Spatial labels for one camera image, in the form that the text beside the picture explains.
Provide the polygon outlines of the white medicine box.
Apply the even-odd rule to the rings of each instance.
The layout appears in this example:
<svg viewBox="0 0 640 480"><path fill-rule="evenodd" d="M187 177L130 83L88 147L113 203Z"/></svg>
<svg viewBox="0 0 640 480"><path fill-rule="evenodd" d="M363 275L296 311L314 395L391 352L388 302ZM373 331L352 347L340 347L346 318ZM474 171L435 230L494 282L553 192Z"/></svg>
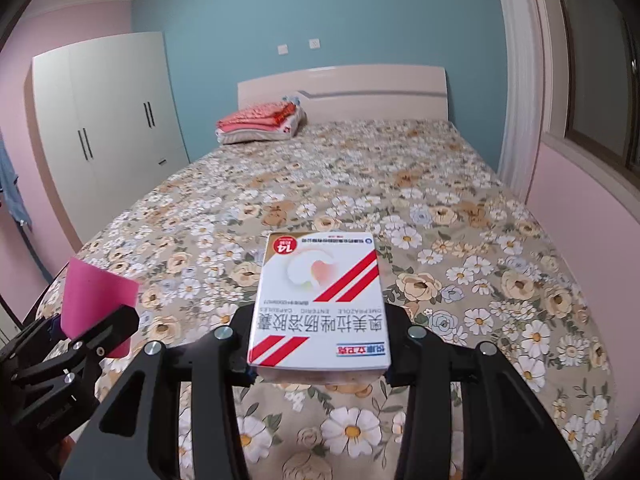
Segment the white medicine box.
<svg viewBox="0 0 640 480"><path fill-rule="evenodd" d="M369 232L272 232L248 336L265 382L344 385L390 368L375 240Z"/></svg>

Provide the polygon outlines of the folded red blanket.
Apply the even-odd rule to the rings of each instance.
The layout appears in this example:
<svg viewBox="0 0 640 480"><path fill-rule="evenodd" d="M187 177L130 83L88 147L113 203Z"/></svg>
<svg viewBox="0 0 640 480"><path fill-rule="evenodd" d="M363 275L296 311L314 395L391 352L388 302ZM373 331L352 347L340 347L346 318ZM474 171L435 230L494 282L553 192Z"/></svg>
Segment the folded red blanket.
<svg viewBox="0 0 640 480"><path fill-rule="evenodd" d="M274 129L296 113L297 106L288 101L262 103L238 110L217 122L217 128L232 131L244 127Z"/></svg>

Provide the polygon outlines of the dark window frame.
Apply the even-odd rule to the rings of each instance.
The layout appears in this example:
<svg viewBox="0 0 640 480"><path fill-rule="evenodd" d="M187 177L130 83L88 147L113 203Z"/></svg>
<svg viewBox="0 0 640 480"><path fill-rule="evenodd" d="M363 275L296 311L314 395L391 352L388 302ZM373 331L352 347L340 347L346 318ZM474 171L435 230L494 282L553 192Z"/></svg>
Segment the dark window frame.
<svg viewBox="0 0 640 480"><path fill-rule="evenodd" d="M560 0L568 138L639 185L639 39L614 0Z"/></svg>

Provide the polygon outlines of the white curtain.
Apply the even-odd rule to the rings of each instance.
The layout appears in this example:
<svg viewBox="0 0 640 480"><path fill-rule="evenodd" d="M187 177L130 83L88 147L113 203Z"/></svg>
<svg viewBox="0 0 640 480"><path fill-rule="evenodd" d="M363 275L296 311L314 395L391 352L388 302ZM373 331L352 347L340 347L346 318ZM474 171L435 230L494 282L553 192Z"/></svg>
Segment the white curtain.
<svg viewBox="0 0 640 480"><path fill-rule="evenodd" d="M499 160L501 181L522 202L534 178L547 111L544 0L500 0L506 34L506 119Z"/></svg>

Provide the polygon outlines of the white wardrobe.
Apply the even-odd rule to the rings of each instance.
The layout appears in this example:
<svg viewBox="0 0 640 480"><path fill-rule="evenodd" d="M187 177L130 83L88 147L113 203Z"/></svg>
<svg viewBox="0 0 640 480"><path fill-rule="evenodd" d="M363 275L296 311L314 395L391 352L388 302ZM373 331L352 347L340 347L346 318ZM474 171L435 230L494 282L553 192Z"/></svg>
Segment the white wardrobe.
<svg viewBox="0 0 640 480"><path fill-rule="evenodd" d="M41 53L25 88L38 171L73 248L189 162L161 32Z"/></svg>

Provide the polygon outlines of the black coat rack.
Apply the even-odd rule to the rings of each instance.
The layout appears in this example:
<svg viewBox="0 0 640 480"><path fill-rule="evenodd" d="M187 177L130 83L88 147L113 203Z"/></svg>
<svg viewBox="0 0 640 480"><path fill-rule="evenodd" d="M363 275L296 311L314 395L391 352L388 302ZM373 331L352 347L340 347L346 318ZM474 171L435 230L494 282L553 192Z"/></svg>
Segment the black coat rack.
<svg viewBox="0 0 640 480"><path fill-rule="evenodd" d="M18 232L20 232L21 234L21 238L26 246L26 249L29 255L32 257L32 261L35 263L43 279L47 282L48 285L50 285L53 282L53 276L51 275L47 267L43 264L42 260L38 255L38 252L35 250L35 247L28 236L28 230L29 230L28 224L25 221L15 221L15 223L16 223Z"/></svg>

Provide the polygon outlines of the blue hanging towel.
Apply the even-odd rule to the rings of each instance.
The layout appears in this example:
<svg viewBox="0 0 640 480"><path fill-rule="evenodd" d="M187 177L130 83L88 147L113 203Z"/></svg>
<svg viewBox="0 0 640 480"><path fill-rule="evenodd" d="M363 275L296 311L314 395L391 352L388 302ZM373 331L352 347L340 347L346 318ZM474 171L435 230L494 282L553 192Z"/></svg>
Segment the blue hanging towel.
<svg viewBox="0 0 640 480"><path fill-rule="evenodd" d="M24 200L17 186L18 175L14 170L6 144L0 139L0 178L1 195L12 218L20 226L32 227L32 219L29 217Z"/></svg>

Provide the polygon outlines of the cream bed headboard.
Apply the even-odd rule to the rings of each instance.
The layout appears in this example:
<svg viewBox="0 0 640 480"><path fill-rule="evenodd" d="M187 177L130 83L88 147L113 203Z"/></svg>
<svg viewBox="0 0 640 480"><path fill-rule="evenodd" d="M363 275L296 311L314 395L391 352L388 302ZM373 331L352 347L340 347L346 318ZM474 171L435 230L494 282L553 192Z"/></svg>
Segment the cream bed headboard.
<svg viewBox="0 0 640 480"><path fill-rule="evenodd" d="M294 70L238 83L238 107L295 98L308 122L449 119L446 70L360 64Z"/></svg>

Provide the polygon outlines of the pink plastic cup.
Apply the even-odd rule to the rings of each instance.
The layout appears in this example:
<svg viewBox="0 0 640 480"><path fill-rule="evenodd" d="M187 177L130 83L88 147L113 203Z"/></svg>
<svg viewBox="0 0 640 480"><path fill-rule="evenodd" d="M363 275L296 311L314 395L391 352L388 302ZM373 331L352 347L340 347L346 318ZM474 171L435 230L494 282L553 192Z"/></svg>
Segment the pink plastic cup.
<svg viewBox="0 0 640 480"><path fill-rule="evenodd" d="M134 308L139 284L92 264L71 258L61 307L61 328L75 341L121 306Z"/></svg>

